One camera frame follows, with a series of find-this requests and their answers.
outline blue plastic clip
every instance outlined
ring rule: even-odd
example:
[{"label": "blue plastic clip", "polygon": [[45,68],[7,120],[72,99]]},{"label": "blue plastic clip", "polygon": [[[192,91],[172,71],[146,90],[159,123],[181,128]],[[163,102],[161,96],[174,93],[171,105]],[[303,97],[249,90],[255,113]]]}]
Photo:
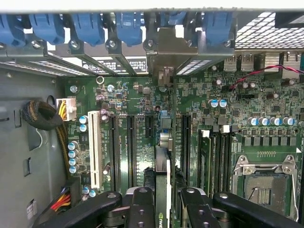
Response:
[{"label": "blue plastic clip", "polygon": [[0,42],[13,47],[25,45],[23,27],[16,15],[0,14]]},{"label": "blue plastic clip", "polygon": [[205,12],[203,30],[206,31],[207,44],[215,46],[229,38],[232,12]]},{"label": "blue plastic clip", "polygon": [[117,37],[128,47],[142,43],[143,31],[141,30],[141,13],[122,12],[116,13]]},{"label": "blue plastic clip", "polygon": [[182,12],[170,12],[169,14],[169,18],[168,21],[166,21],[166,13],[165,12],[161,12],[161,26],[167,26],[167,25],[181,25],[184,18],[186,16],[186,12],[182,11]]},{"label": "blue plastic clip", "polygon": [[29,21],[37,37],[52,45],[65,42],[65,30],[59,14],[30,14]]},{"label": "blue plastic clip", "polygon": [[80,40],[92,47],[104,43],[105,31],[99,13],[76,13],[72,18]]}]

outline white power connector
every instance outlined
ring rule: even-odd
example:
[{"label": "white power connector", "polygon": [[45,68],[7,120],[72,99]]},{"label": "white power connector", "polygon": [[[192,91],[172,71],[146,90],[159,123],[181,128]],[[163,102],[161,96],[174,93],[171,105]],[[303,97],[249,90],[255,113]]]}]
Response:
[{"label": "white power connector", "polygon": [[66,118],[64,118],[63,121],[70,121],[76,119],[76,99],[75,98],[62,98],[62,99],[56,99],[56,104],[58,108],[59,101],[64,101],[66,103],[66,107],[64,112],[66,113]]}]

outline motherboard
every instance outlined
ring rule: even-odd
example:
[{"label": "motherboard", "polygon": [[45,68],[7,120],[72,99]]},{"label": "motherboard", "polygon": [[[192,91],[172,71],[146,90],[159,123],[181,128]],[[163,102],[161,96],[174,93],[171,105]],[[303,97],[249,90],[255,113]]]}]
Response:
[{"label": "motherboard", "polygon": [[[170,151],[172,192],[178,172],[209,197],[231,191],[298,220],[304,84],[296,73],[261,72],[231,89],[247,72],[219,69],[175,76],[172,87],[153,76],[66,79],[77,107],[68,122],[71,175],[81,177],[83,200],[146,186],[161,147]],[[180,203],[172,194],[175,224]]]}]

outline white pci slot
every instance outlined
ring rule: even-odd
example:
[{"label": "white pci slot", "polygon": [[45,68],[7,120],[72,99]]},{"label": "white pci slot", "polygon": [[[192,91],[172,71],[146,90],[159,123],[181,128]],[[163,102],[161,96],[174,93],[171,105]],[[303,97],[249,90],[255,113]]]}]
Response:
[{"label": "white pci slot", "polygon": [[103,183],[100,113],[91,111],[87,113],[89,124],[91,187],[100,188]]}]

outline green circuit board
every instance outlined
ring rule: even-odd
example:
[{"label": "green circuit board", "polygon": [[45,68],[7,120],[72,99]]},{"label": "green circuit board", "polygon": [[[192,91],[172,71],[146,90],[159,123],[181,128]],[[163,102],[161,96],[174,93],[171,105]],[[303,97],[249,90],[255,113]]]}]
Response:
[{"label": "green circuit board", "polygon": [[[79,142],[80,170],[76,175],[88,174],[90,171],[88,143],[83,140],[86,134],[80,132],[78,119],[89,111],[105,109],[109,116],[114,115],[118,120],[119,158],[116,159],[119,159],[120,179],[112,180],[110,174],[105,175],[99,191],[113,189],[113,181],[120,182],[119,188],[115,190],[123,195],[129,187],[143,186],[144,169],[154,167],[154,146],[159,145],[162,132],[160,111],[165,110],[172,118],[171,130],[175,147],[172,150],[171,162],[182,169],[188,186],[202,188],[212,197],[214,192],[232,191],[236,185],[236,194],[250,198],[251,187],[255,184],[252,180],[259,180],[258,183],[263,184],[256,187],[259,196],[254,199],[256,203],[295,219],[294,204],[298,205],[300,199],[304,150],[304,135],[298,126],[299,121],[304,118],[301,115],[304,113],[304,85],[281,87],[282,80],[280,73],[277,73],[275,80],[269,80],[263,74],[250,77],[247,82],[255,83],[256,87],[253,89],[236,89],[233,92],[223,89],[223,86],[233,84],[244,74],[205,72],[194,76],[177,76],[174,77],[173,87],[165,91],[157,86],[157,78],[148,76],[104,77],[102,85],[97,84],[95,78],[69,78],[65,84],[66,96],[76,98],[77,105],[77,120],[68,123],[69,140]],[[214,86],[215,79],[221,79],[222,84]],[[111,92],[108,90],[109,85],[114,87]],[[70,91],[71,86],[78,88],[76,93]],[[267,99],[268,91],[278,93],[279,98]],[[104,100],[96,101],[97,95],[102,95]],[[240,98],[240,95],[252,97]],[[225,100],[227,106],[214,108],[210,105],[210,100]],[[134,118],[136,128],[132,161],[128,156],[128,116]],[[153,120],[154,131],[151,137],[146,135],[147,116]],[[261,117],[289,117],[294,119],[294,124],[252,126],[248,122],[249,118]],[[229,126],[229,133],[223,133],[223,125]],[[209,131],[208,137],[202,137],[202,131]],[[111,153],[108,123],[101,124],[101,132],[105,166],[110,162]],[[263,164],[281,165],[289,155],[292,156],[296,165],[294,182],[290,175],[279,172],[275,176],[271,171],[266,171],[266,174],[256,172],[234,179],[234,169],[242,155],[257,167]],[[136,176],[130,182],[132,173]],[[285,186],[284,193],[277,192],[284,203],[275,204],[272,208],[269,197],[276,191],[274,183],[277,181],[281,181]],[[296,195],[295,202],[292,199],[293,190]],[[179,224],[179,216],[175,217],[176,224]]]}]

